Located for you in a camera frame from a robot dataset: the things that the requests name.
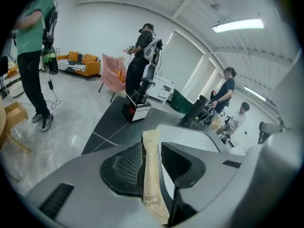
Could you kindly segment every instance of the ceiling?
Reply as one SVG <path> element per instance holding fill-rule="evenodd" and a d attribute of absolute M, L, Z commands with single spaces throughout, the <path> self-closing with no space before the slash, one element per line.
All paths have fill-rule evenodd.
<path fill-rule="evenodd" d="M 300 49 L 271 0 L 78 0 L 131 4 L 172 19 L 195 35 L 223 68 L 237 71 L 237 86 L 269 97 L 293 65 Z M 219 22 L 261 18 L 264 29 L 215 33 Z"/>

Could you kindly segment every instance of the black pants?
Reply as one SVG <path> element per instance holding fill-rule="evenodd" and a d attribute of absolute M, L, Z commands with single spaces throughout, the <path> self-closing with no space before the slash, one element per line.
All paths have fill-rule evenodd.
<path fill-rule="evenodd" d="M 139 89 L 144 68 L 147 64 L 149 64 L 149 61 L 143 57 L 135 57 L 130 63 L 125 80 L 125 91 L 129 96 L 132 96 L 135 90 Z"/>
<path fill-rule="evenodd" d="M 30 102 L 36 108 L 36 113 L 49 115 L 47 103 L 43 98 L 39 79 L 40 51 L 22 53 L 18 56 L 18 68 L 23 89 Z"/>

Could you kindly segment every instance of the fluorescent ceiling light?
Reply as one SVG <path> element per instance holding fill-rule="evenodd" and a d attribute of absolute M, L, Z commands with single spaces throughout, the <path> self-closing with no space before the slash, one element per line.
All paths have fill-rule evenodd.
<path fill-rule="evenodd" d="M 171 39 L 172 36 L 173 36 L 173 33 L 170 35 L 169 40 Z M 167 44 L 169 43 L 169 40 L 167 41 Z"/>
<path fill-rule="evenodd" d="M 261 19 L 246 19 L 239 20 L 234 22 L 228 22 L 224 24 L 218 24 L 212 27 L 212 29 L 216 32 L 224 32 L 228 30 L 234 29 L 263 29 L 264 24 Z"/>
<path fill-rule="evenodd" d="M 244 86 L 244 89 L 246 89 L 247 91 L 253 93 L 255 96 L 259 97 L 261 100 L 263 100 L 263 101 L 266 100 L 264 97 L 260 96 L 258 93 L 254 92 L 253 90 L 248 89 L 246 86 Z"/>

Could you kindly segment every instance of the green trash bin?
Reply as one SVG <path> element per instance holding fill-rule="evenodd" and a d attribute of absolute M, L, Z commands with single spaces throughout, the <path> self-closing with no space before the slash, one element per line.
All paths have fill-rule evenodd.
<path fill-rule="evenodd" d="M 180 92 L 174 90 L 171 107 L 177 112 L 186 114 L 193 107 L 193 104 L 187 100 Z"/>

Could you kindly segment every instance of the orange sofa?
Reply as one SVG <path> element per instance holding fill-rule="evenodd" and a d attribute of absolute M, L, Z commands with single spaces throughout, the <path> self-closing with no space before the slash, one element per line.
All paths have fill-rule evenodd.
<path fill-rule="evenodd" d="M 90 54 L 85 54 L 82 57 L 82 54 L 79 54 L 78 52 L 70 51 L 68 55 L 57 56 L 57 61 L 62 60 L 62 59 L 67 59 L 67 60 L 70 60 L 73 62 L 79 62 L 81 64 L 85 64 L 86 68 L 85 68 L 84 72 L 82 70 L 73 71 L 73 72 L 76 74 L 86 76 L 87 79 L 88 79 L 88 77 L 90 77 L 92 75 L 98 74 L 100 66 L 101 66 L 101 62 L 97 61 L 98 57 L 90 55 Z"/>

